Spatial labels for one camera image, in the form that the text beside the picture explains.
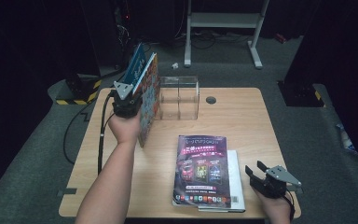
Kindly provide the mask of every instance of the blue book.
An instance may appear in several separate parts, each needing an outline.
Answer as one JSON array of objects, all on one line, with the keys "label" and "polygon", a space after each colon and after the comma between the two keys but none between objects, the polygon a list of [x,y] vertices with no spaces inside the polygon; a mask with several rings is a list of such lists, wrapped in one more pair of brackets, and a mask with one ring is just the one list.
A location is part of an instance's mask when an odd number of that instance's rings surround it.
[{"label": "blue book", "polygon": [[146,65],[146,56],[142,43],[136,47],[135,53],[132,56],[130,65],[126,71],[126,74],[123,77],[124,84],[132,84],[135,86],[138,83],[141,74],[143,73]]}]

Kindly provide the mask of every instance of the gray carpet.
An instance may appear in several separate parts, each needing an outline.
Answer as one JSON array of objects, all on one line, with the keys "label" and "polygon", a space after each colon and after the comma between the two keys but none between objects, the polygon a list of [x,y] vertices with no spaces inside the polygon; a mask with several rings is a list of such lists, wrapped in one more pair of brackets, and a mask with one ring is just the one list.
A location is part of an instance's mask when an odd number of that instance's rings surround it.
[{"label": "gray carpet", "polygon": [[[183,67],[184,47],[151,45],[147,54],[158,53],[161,76],[197,75],[201,87],[259,88],[287,169],[303,183],[304,193],[297,195],[302,216],[294,223],[358,223],[358,156],[342,147],[335,127],[339,117],[327,90],[323,85],[315,85],[326,107],[287,107],[277,85],[278,80],[284,79],[300,42],[301,39],[293,39],[280,44],[261,38],[257,50],[264,65],[262,70],[255,69],[244,41],[193,48],[191,68]],[[209,43],[194,44],[202,47]],[[173,63],[179,63],[179,68],[173,70]],[[117,78],[105,78],[102,87],[110,87]],[[61,81],[49,89],[52,99],[62,84]],[[60,190],[65,189],[73,168],[63,156],[62,141],[71,119],[82,108],[53,104],[29,137],[0,181],[0,223],[74,222],[58,213]],[[85,114],[76,117],[69,128],[65,147],[71,160],[76,159],[92,108],[93,105],[86,108]]]}]

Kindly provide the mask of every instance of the colorful book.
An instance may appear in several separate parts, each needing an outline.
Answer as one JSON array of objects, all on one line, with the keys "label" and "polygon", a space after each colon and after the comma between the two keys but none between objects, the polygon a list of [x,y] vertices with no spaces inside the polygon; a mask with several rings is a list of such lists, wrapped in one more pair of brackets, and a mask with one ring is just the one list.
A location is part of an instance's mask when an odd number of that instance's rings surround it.
[{"label": "colorful book", "polygon": [[142,93],[141,105],[141,132],[139,143],[141,147],[145,145],[149,135],[154,117],[158,111],[159,79],[158,79],[158,57],[152,53],[149,61],[145,65],[144,71],[134,84],[132,95]]},{"label": "colorful book", "polygon": [[138,93],[142,94],[142,104],[140,108],[141,132],[138,139],[140,146],[143,147],[158,111],[159,78],[157,54],[152,53],[150,58],[146,60],[143,44],[139,44],[134,51],[123,81],[120,83],[132,87],[131,91],[120,95],[120,98],[127,97],[130,92],[132,92],[132,96]]},{"label": "colorful book", "polygon": [[172,203],[220,209],[231,207],[224,136],[179,136]]}]

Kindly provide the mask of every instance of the white metal stand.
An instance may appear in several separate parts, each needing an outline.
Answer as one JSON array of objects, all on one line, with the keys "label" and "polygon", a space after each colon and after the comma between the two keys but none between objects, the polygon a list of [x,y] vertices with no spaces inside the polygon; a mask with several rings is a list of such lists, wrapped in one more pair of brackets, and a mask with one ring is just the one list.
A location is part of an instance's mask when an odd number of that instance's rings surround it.
[{"label": "white metal stand", "polygon": [[227,27],[227,28],[254,28],[252,40],[248,41],[255,67],[261,69],[260,61],[255,45],[266,16],[269,0],[264,0],[260,13],[199,13],[191,12],[191,0],[188,0],[185,67],[191,66],[191,27]]}]

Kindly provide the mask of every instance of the transparent container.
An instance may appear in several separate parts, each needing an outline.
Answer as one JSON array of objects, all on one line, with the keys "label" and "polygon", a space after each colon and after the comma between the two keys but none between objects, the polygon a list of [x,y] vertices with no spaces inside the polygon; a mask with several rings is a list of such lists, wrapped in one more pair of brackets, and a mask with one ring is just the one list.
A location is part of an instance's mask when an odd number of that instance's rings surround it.
[{"label": "transparent container", "polygon": [[200,88],[197,77],[160,77],[155,119],[197,119]]}]

